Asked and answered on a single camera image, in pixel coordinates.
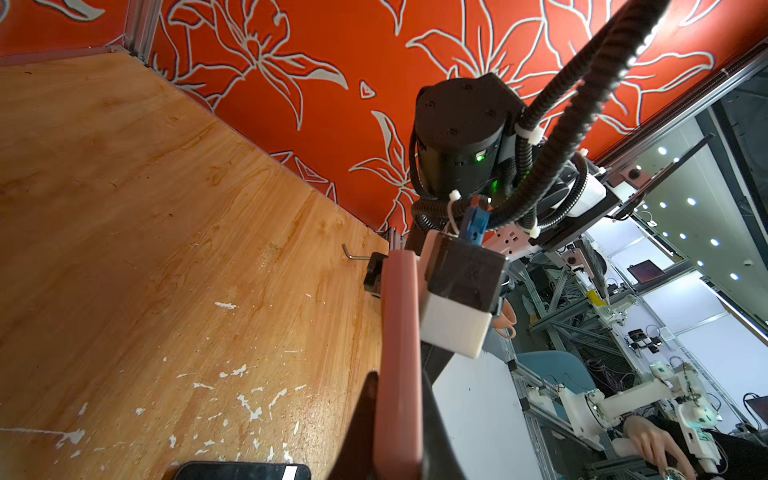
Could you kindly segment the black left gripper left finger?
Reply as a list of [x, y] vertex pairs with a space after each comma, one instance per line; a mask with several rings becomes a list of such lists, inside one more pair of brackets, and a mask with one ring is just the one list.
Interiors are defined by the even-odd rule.
[[364, 381], [351, 421], [329, 479], [376, 479], [373, 442], [379, 375], [370, 372]]

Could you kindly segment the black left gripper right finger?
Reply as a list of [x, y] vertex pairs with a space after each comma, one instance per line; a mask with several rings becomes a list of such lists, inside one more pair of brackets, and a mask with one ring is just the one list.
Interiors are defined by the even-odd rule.
[[433, 391], [433, 381], [443, 372], [453, 353], [421, 344], [423, 462], [422, 479], [465, 479], [443, 422]]

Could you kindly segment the pink phone case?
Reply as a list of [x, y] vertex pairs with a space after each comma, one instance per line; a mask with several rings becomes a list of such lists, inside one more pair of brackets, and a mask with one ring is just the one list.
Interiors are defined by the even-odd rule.
[[418, 479], [423, 461], [417, 258], [395, 250], [383, 262], [382, 357], [373, 465], [380, 479]]

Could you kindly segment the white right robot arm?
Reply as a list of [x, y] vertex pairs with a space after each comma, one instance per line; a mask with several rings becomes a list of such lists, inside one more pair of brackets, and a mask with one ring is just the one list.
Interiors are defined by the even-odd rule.
[[629, 1], [550, 80], [530, 105], [494, 73], [420, 89], [407, 149], [407, 240], [459, 222], [478, 234], [519, 225], [530, 237], [554, 229], [583, 196], [590, 175], [578, 149], [669, 7]]

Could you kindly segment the person hand outside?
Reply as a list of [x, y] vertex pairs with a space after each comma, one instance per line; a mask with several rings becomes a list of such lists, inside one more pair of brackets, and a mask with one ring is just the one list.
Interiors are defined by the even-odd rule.
[[669, 431], [659, 428], [645, 417], [631, 415], [624, 420], [623, 434], [645, 461], [658, 468], [663, 478], [667, 476], [670, 467], [669, 457], [675, 460], [673, 468], [680, 471], [686, 479], [697, 478], [686, 452]]

